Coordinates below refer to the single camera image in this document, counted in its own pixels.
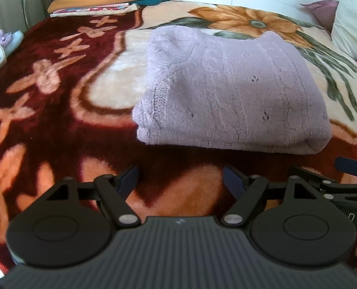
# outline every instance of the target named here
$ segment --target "pink pillow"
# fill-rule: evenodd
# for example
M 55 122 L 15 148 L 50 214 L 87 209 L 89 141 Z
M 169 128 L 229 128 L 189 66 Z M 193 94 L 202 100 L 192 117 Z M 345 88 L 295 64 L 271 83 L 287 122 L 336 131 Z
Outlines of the pink pillow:
M 331 32 L 332 26 L 334 25 L 335 13 L 337 11 L 338 4 L 339 1 L 336 0 L 322 0 L 301 5 L 305 6 L 312 14 L 316 16 L 322 27 Z

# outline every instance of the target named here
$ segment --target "green leaf pattern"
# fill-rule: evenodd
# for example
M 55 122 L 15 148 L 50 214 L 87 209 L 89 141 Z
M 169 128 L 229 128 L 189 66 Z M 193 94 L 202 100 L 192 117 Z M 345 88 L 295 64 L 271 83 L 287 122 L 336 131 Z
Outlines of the green leaf pattern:
M 300 27 L 306 27 L 306 28 L 319 28 L 323 29 L 320 26 L 316 26 L 313 24 L 309 24 L 303 21 L 296 20 L 294 18 L 290 18 L 281 14 L 278 14 L 280 18 L 289 20 L 290 22 L 300 26 Z M 156 29 L 158 27 L 163 27 L 163 26 L 171 26 L 171 25 L 178 25 L 178 26 L 186 26 L 186 27 L 191 27 L 191 28 L 198 28 L 198 29 L 206 29 L 209 27 L 209 25 L 213 24 L 212 21 L 205 20 L 203 18 L 198 18 L 198 17 L 183 17 L 183 18 L 178 18 L 175 19 L 169 23 L 164 23 L 155 27 L 150 27 L 148 29 Z M 299 51 L 299 53 L 309 62 L 314 64 L 316 67 L 320 69 L 324 77 L 326 78 L 327 81 L 327 95 L 330 99 L 333 101 L 337 101 L 341 107 L 343 108 L 344 112 L 346 113 L 347 117 L 351 120 L 354 121 L 354 115 L 349 108 L 349 106 L 346 104 L 343 95 L 341 94 L 340 90 L 338 89 L 337 83 L 335 79 L 333 78 L 330 70 L 327 67 L 330 67 L 332 70 L 336 71 L 342 81 L 345 84 L 347 93 L 348 93 L 348 98 L 351 103 L 351 106 L 353 110 L 357 113 L 357 100 L 353 94 L 353 91 L 351 89 L 349 80 L 347 77 L 353 78 L 351 73 L 349 72 L 349 69 L 353 71 L 353 73 L 357 74 L 357 66 L 352 63 L 350 60 L 347 58 L 343 57 L 342 55 L 336 53 L 335 51 L 332 51 L 331 49 L 327 48 L 325 45 L 321 44 L 308 34 L 305 34 L 304 32 L 297 31 L 296 32 L 299 36 L 301 36 L 304 40 L 306 40 L 309 44 L 311 44 L 311 48 L 305 49 L 301 48 L 299 46 L 295 47 Z M 247 34 L 242 34 L 242 33 L 236 33 L 236 32 L 229 32 L 229 31 L 219 31 L 213 34 L 214 36 L 222 37 L 222 38 L 228 38 L 228 39 L 239 39 L 239 40 L 247 40 L 247 39 L 254 39 L 254 37 L 247 35 Z

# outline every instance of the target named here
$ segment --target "black gripper mount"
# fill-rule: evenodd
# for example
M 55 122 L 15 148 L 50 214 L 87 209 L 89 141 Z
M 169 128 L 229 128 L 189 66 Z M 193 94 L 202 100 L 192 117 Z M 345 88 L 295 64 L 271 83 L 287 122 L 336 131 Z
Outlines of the black gripper mount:
M 357 177 L 357 161 L 339 157 L 335 160 L 339 172 Z M 298 175 L 318 190 L 327 200 L 341 210 L 357 230 L 357 184 L 340 184 L 303 168 L 294 166 L 289 175 Z
M 141 224 L 125 202 L 137 182 L 137 166 L 91 183 L 57 182 L 10 222 L 6 243 L 15 263 L 60 268 L 94 257 L 116 230 Z M 82 206 L 83 199 L 96 200 L 106 217 Z
M 291 175 L 284 184 L 258 175 L 242 176 L 230 166 L 224 173 L 228 175 L 224 184 L 231 192 L 240 184 L 245 188 L 221 223 L 247 229 L 266 255 L 299 267 L 332 265 L 348 258 L 356 239 L 355 226 L 300 176 Z M 278 198 L 283 200 L 281 205 L 263 212 L 267 199 Z

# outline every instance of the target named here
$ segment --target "bed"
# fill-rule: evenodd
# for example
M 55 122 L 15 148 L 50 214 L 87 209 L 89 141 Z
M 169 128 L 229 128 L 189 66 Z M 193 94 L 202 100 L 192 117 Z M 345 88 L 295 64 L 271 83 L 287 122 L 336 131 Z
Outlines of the bed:
M 333 129 L 327 147 L 297 156 L 138 141 L 131 111 L 146 89 L 146 45 L 152 30 L 166 25 L 232 39 L 273 30 L 293 44 L 326 102 Z M 338 156 L 357 159 L 357 63 L 321 27 L 255 9 L 181 1 L 123 15 L 47 18 L 25 33 L 0 69 L 0 268 L 14 265 L 5 244 L 9 221 L 65 176 L 92 181 L 136 164 L 140 183 L 127 203 L 142 220 L 219 217 L 234 203 L 222 183 L 225 164 L 271 181 L 284 181 L 299 165 L 357 183 L 336 171 Z

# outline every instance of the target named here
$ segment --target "orange flower pattern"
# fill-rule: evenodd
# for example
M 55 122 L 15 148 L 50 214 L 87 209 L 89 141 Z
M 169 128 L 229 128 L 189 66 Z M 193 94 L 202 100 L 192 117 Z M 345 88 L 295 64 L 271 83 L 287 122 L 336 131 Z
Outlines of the orange flower pattern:
M 13 107 L 0 109 L 0 144 L 7 136 L 12 121 L 26 119 L 35 114 L 33 109 L 23 106 L 28 98 L 29 94 L 25 93 L 15 102 Z
M 91 24 L 96 24 L 96 27 L 101 27 L 104 24 L 109 24 L 109 23 L 116 23 L 118 22 L 116 19 L 111 20 L 110 16 L 104 16 L 100 20 L 92 20 L 90 21 Z
M 59 58 L 64 59 L 73 52 L 86 50 L 88 47 L 90 47 L 90 45 L 80 45 L 81 42 L 82 38 L 78 38 L 71 42 L 71 44 L 69 44 L 68 46 L 54 50 L 54 53 L 61 53 L 61 56 Z
M 55 178 L 51 166 L 48 162 L 43 162 L 36 175 L 36 195 L 33 197 L 24 193 L 19 194 L 16 198 L 18 208 L 24 211 L 54 184 Z
M 83 59 L 85 56 L 86 55 L 80 55 L 78 57 L 64 59 L 54 64 L 47 59 L 41 59 L 33 64 L 34 72 L 31 75 L 14 82 L 7 88 L 6 92 L 16 93 L 36 84 L 40 92 L 44 94 L 53 93 L 59 88 L 60 84 L 58 70 Z
M 208 26 L 211 29 L 243 33 L 253 37 L 272 31 L 294 45 L 302 48 L 311 47 L 305 39 L 296 34 L 297 30 L 301 30 L 300 26 L 280 18 L 276 13 L 227 5 L 217 5 L 215 8 L 200 7 L 189 13 L 214 22 Z
M 3 193 L 11 188 L 20 171 L 26 147 L 17 144 L 8 149 L 0 160 L 0 243 L 6 242 L 6 231 L 9 223 L 7 205 Z
M 107 32 L 108 30 L 112 30 L 114 28 L 117 28 L 117 26 L 107 26 L 107 27 L 101 27 L 101 28 L 97 28 L 97 29 L 93 29 L 91 27 L 79 27 L 77 29 L 77 31 L 79 33 L 77 34 L 72 34 L 71 36 L 67 36 L 62 38 L 60 41 L 66 41 L 69 39 L 72 39 L 74 37 L 77 37 L 81 34 L 86 34 L 89 38 L 97 38 L 97 37 L 101 37 L 105 34 L 105 32 Z

